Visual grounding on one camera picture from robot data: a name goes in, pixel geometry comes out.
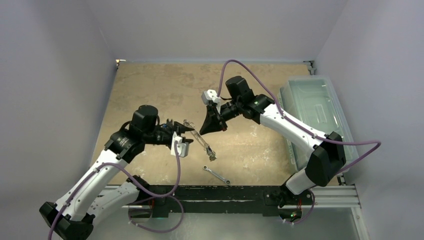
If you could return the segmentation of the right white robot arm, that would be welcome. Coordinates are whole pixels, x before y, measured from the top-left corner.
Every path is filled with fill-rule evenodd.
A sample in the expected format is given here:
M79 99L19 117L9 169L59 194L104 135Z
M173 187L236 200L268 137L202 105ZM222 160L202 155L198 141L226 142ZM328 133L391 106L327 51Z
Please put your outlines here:
M226 103L222 103L222 98L213 89L202 93L206 117L200 135L224 132L228 129L229 120L243 116L281 134L301 148L308 161L303 169L282 185L280 196L284 202L292 204L303 191L315 186L327 186L346 164L343 139L335 131L327 134L282 111L270 97L254 94L246 79L241 76L230 78L225 86L230 94Z

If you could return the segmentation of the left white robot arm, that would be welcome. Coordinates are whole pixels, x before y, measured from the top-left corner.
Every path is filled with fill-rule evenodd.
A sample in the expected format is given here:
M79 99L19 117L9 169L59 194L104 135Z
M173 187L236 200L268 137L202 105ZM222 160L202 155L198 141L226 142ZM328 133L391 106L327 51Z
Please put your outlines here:
M172 197L174 191L155 193L140 177L128 180L116 190L101 195L107 184L141 154L146 145L166 146L177 160L189 153L191 139L184 137L191 127L177 121L160 122L158 109L140 106L130 121L113 133L99 157L80 180L55 202L45 202L39 212L49 226L48 238L57 234L64 240L85 240L95 225L124 205L142 205L155 198Z

